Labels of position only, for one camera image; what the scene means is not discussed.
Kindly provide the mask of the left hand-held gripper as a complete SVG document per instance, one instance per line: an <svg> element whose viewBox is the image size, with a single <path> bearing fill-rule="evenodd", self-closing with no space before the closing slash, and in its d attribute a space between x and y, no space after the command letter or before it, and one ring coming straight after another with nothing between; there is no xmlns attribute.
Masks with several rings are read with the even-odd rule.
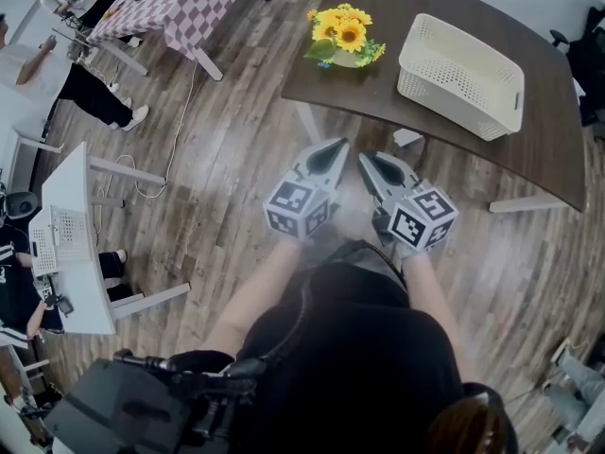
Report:
<svg viewBox="0 0 605 454"><path fill-rule="evenodd" d="M263 202L268 228L308 241L334 216L337 185L350 151L345 137L320 141L300 152Z"/></svg>

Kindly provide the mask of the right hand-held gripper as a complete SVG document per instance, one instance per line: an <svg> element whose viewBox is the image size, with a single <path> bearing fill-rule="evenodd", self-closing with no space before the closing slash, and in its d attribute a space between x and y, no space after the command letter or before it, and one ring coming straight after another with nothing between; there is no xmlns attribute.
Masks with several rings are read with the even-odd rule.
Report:
<svg viewBox="0 0 605 454"><path fill-rule="evenodd" d="M381 151L358 155L358 169L368 192L386 204L372 214L380 241L395 241L412 253L424 252L445 240L458 218L458 209L445 192L419 177L405 161ZM391 186L403 186L399 199Z"/></svg>

